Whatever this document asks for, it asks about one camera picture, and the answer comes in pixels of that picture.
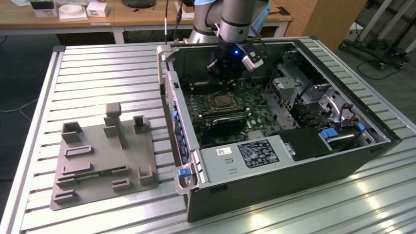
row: wooden cabinet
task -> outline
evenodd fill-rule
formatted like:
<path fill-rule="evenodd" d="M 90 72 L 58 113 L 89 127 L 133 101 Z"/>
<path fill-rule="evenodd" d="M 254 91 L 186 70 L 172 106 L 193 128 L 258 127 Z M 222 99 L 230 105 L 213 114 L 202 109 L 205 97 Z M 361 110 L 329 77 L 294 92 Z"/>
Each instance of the wooden cabinet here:
<path fill-rule="evenodd" d="M 285 37 L 316 36 L 336 51 L 366 0 L 276 0 L 290 13 Z"/>

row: power supply label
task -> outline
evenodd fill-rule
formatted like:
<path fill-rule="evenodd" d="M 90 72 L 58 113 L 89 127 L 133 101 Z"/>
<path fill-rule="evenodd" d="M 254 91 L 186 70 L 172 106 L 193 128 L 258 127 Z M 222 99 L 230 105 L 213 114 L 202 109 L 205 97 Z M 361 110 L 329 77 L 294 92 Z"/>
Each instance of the power supply label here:
<path fill-rule="evenodd" d="M 260 140 L 238 145 L 248 168 L 254 168 L 278 162 L 276 152 L 268 140 Z"/>

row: white box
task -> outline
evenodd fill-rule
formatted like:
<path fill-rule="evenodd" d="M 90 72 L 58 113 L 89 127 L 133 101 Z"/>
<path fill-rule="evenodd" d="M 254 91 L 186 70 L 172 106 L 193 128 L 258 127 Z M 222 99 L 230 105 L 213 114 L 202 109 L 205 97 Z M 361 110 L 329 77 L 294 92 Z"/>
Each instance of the white box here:
<path fill-rule="evenodd" d="M 88 20 L 84 7 L 74 4 L 66 4 L 58 8 L 58 21 L 70 22 L 80 20 Z"/>
<path fill-rule="evenodd" d="M 357 39 L 358 34 L 361 33 L 362 29 L 364 29 L 362 26 L 353 22 L 344 39 L 354 41 Z"/>
<path fill-rule="evenodd" d="M 86 7 L 86 14 L 90 17 L 106 17 L 108 7 L 104 2 L 90 2 Z"/>
<path fill-rule="evenodd" d="M 36 17 L 56 17 L 57 16 L 56 4 L 53 2 L 32 1 L 30 4 L 32 4 Z"/>

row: white label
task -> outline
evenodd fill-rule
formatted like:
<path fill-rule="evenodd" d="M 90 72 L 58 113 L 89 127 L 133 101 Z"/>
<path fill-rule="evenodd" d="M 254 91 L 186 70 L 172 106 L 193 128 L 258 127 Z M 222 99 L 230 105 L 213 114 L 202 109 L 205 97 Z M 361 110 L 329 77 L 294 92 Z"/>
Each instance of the white label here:
<path fill-rule="evenodd" d="M 92 26 L 110 25 L 110 23 L 90 23 Z"/>
<path fill-rule="evenodd" d="M 216 153 L 217 153 L 218 155 L 228 155 L 228 154 L 232 153 L 232 149 L 230 149 L 229 147 L 221 148 L 221 149 L 216 149 Z"/>

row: floor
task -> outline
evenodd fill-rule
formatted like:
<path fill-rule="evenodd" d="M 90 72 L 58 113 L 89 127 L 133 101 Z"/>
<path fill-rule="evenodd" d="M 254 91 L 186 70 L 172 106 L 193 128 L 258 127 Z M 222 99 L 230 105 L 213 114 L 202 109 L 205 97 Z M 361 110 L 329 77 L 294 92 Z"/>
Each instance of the floor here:
<path fill-rule="evenodd" d="M 362 10 L 357 22 L 365 25 L 377 10 L 377 6 L 372 9 Z M 384 13 L 373 30 L 381 28 L 382 23 L 390 17 L 389 13 Z M 386 42 L 390 43 L 394 35 L 405 25 L 401 20 L 397 27 L 389 33 Z M 182 36 L 189 31 L 180 31 Z M 408 36 L 402 40 L 400 46 L 405 48 L 414 39 L 416 28 L 410 30 Z M 140 32 L 125 35 L 128 42 L 149 42 L 162 41 L 161 32 Z M 56 35 L 34 35 L 34 36 L 9 36 L 6 42 L 0 44 L 0 109 L 9 110 L 18 108 L 26 102 L 34 100 L 38 96 L 44 75 L 48 68 L 49 57 L 53 46 L 60 45 Z M 370 60 L 372 57 L 358 52 L 352 47 L 337 52 L 338 57 L 345 63 L 356 69 L 356 66 Z M 397 107 L 404 115 L 416 122 L 416 54 L 409 54 L 413 58 L 410 64 L 404 69 L 384 80 L 369 80 L 368 83 L 381 93 L 386 100 Z M 370 64 L 365 64 L 361 71 L 374 78 L 384 77 L 396 70 L 386 68 L 378 71 Z M 32 117 L 36 103 L 32 103 L 22 109 L 22 112 Z M 29 128 L 28 119 L 17 112 L 4 114 L 0 113 L 0 217 L 6 202 L 8 191 L 12 184 L 14 171 L 18 164 L 20 154 L 25 143 L 26 132 Z"/>

